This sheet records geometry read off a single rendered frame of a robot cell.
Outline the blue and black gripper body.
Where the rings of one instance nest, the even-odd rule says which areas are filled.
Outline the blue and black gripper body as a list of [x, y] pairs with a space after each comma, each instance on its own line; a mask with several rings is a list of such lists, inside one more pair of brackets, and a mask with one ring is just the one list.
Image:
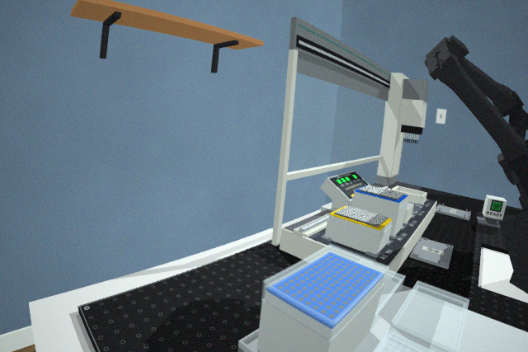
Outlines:
[[516, 127], [514, 127], [514, 126], [511, 126], [511, 127], [517, 134], [519, 134], [522, 138], [524, 138], [526, 128], [516, 129]]

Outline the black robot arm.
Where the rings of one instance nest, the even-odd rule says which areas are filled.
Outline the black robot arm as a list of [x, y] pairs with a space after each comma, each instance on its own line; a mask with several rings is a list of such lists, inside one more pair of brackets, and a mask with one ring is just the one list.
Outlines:
[[[528, 114], [517, 93], [468, 61], [468, 53], [465, 44], [452, 35], [434, 47], [424, 63], [429, 75], [446, 84], [464, 102], [501, 149], [497, 161], [520, 192], [522, 214], [528, 211], [528, 139], [526, 131], [522, 138], [511, 126], [527, 130]], [[508, 123], [503, 118], [507, 115]]]

